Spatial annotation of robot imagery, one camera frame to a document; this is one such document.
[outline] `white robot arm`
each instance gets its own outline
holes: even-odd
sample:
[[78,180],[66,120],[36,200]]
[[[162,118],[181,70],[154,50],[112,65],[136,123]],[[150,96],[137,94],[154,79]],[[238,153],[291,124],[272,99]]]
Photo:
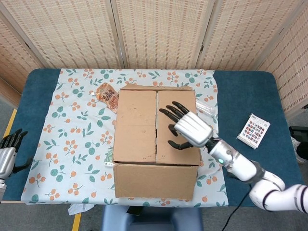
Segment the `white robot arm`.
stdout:
[[262,169],[258,162],[248,160],[224,140],[213,138],[212,128],[195,113],[190,112],[182,104],[172,102],[175,106],[168,105],[167,109],[159,109],[176,124],[169,125],[174,135],[180,133],[188,142],[176,144],[168,143],[176,149],[189,147],[207,147],[208,153],[219,161],[229,173],[245,183],[254,184],[249,193],[252,202],[268,211],[298,210],[308,212],[308,186],[297,184],[285,190],[282,179],[273,173]]

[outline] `cardboard box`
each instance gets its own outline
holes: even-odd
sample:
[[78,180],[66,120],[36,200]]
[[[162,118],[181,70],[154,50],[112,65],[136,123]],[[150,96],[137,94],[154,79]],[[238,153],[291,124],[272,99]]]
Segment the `cardboard box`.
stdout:
[[195,92],[187,86],[128,84],[120,90],[113,149],[116,197],[193,198],[200,149],[168,144],[186,142],[170,132],[174,122],[158,111],[172,101],[196,112]]

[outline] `woven screen panel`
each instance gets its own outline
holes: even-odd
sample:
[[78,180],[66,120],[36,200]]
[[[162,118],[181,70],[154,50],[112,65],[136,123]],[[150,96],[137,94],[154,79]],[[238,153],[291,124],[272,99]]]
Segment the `woven screen panel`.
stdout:
[[209,0],[116,0],[130,69],[190,69]]
[[105,1],[2,0],[52,68],[119,68]]
[[37,68],[39,64],[0,20],[0,77],[22,93],[28,74]]
[[21,94],[0,78],[0,99],[17,108],[21,100]]
[[308,100],[308,6],[291,24],[259,70],[274,74],[283,110]]
[[298,0],[224,0],[198,68],[249,70]]

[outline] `white cloth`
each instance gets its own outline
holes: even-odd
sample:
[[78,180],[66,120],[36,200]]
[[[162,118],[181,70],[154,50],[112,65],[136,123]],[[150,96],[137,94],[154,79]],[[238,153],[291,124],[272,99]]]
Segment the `white cloth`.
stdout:
[[[21,200],[27,204],[120,204],[207,207],[228,205],[221,165],[202,148],[204,166],[192,201],[116,198],[112,160],[116,114],[91,95],[108,82],[115,90],[127,83],[189,85],[196,97],[217,107],[214,71],[62,69],[55,87],[34,161]],[[218,122],[199,113],[218,135]]]
[[77,213],[86,212],[92,209],[94,206],[95,205],[93,204],[71,204],[67,211],[69,215],[75,215]]

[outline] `colorful card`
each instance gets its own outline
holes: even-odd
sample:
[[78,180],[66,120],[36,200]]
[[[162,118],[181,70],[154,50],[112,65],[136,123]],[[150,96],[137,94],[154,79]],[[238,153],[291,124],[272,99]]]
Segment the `colorful card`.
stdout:
[[261,143],[269,126],[269,122],[251,114],[237,138],[253,149],[256,149]]

